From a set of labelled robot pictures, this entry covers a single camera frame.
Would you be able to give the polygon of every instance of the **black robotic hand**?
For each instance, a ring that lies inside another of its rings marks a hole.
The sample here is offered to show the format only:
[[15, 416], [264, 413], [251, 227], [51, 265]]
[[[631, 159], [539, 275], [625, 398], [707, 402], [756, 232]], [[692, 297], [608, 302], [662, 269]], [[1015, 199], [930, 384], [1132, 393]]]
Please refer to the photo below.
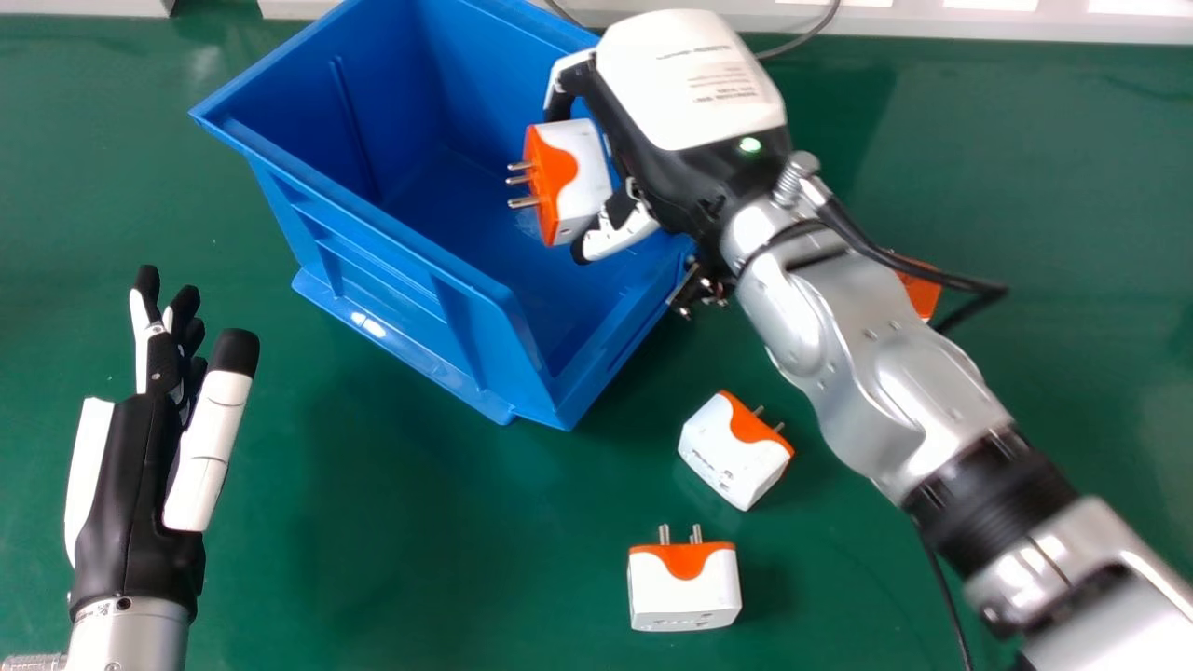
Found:
[[184, 287], [162, 312], [157, 269], [129, 293], [136, 394], [84, 402], [67, 488], [66, 543], [75, 567], [70, 616], [112, 597], [155, 597], [191, 620], [203, 591], [203, 535], [218, 500], [256, 371], [248, 331], [220, 334], [210, 364], [199, 291]]

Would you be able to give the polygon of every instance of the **robotic arm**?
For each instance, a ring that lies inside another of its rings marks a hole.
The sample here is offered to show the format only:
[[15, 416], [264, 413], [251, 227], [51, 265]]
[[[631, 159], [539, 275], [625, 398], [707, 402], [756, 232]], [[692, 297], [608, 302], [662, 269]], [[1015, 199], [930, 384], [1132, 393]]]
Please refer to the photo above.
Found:
[[74, 585], [67, 654], [12, 657], [4, 671], [181, 670], [198, 614], [203, 535], [228, 472], [260, 344], [220, 334], [210, 363], [199, 291], [185, 287], [165, 312], [160, 279], [142, 266], [129, 293], [136, 390], [112, 404], [88, 398], [75, 437], [64, 515]]
[[[716, 14], [614, 24], [552, 70], [545, 117], [583, 98], [642, 211], [691, 235], [700, 276], [679, 308], [733, 293], [826, 443], [915, 522], [1021, 669], [1183, 669], [1193, 590], [1107, 506], [1080, 495], [1021, 436], [973, 362], [913, 308], [898, 273], [996, 297], [870, 242], [791, 152], [783, 99]], [[610, 216], [570, 241], [581, 261], [649, 234]]]

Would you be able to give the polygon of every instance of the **green indicator light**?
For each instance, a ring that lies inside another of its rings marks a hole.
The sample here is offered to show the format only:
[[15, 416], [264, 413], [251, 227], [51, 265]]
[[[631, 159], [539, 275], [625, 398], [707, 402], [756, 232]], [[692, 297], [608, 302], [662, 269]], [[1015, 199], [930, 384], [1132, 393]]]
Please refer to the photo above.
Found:
[[762, 142], [758, 137], [742, 137], [737, 148], [743, 154], [756, 154], [762, 150]]

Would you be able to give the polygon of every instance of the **silver robotic arm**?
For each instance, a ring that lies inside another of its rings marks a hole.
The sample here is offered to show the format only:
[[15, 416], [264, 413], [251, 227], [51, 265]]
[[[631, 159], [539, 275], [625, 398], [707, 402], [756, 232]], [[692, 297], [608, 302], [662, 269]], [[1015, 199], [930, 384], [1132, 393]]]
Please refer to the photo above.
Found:
[[892, 270], [821, 223], [848, 215], [815, 167], [793, 154], [772, 193], [729, 220], [721, 251], [826, 443], [911, 516], [995, 634], [1024, 635], [1024, 669], [1187, 669], [1193, 591], [1027, 444]]
[[157, 308], [157, 270], [129, 293], [137, 393], [84, 401], [63, 525], [74, 568], [66, 654], [11, 657], [2, 671], [179, 671], [198, 614], [202, 533], [223, 487], [260, 344], [220, 334], [210, 363], [199, 293]]

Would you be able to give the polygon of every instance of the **orange object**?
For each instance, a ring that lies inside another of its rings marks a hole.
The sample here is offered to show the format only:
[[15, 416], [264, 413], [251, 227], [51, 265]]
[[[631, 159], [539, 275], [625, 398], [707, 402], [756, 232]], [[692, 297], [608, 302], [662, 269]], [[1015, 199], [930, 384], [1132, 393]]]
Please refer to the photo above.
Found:
[[717, 550], [737, 552], [737, 546], [725, 541], [711, 543], [680, 543], [675, 546], [633, 546], [630, 554], [650, 553], [663, 561], [667, 571], [679, 580], [692, 580], [704, 572], [709, 556]]
[[580, 173], [580, 165], [568, 152], [548, 144], [537, 127], [526, 129], [526, 143], [523, 148], [523, 160], [530, 164], [531, 196], [538, 198], [538, 227], [543, 240], [555, 240], [560, 227], [560, 209], [557, 202], [563, 187]]
[[[928, 265], [923, 261], [915, 259], [907, 259], [915, 265], [920, 265], [927, 269], [937, 270], [934, 266]], [[928, 321], [932, 315], [937, 314], [937, 306], [940, 303], [940, 294], [944, 291], [940, 284], [935, 282], [928, 282], [927, 279], [921, 279], [919, 277], [913, 277], [904, 272], [896, 272], [900, 281], [903, 282], [903, 289], [907, 290], [907, 295], [911, 298], [911, 307], [915, 308], [916, 314], [920, 319]]]
[[734, 408], [734, 415], [729, 420], [729, 431], [743, 443], [758, 443], [759, 441], [774, 441], [787, 450], [787, 454], [796, 456], [796, 449], [791, 447], [783, 436], [779, 435], [773, 427], [768, 426], [758, 415], [754, 414], [752, 410], [746, 407], [746, 404], [741, 402], [737, 396], [730, 394], [722, 389], [717, 392], [721, 396], [724, 396], [729, 405]]

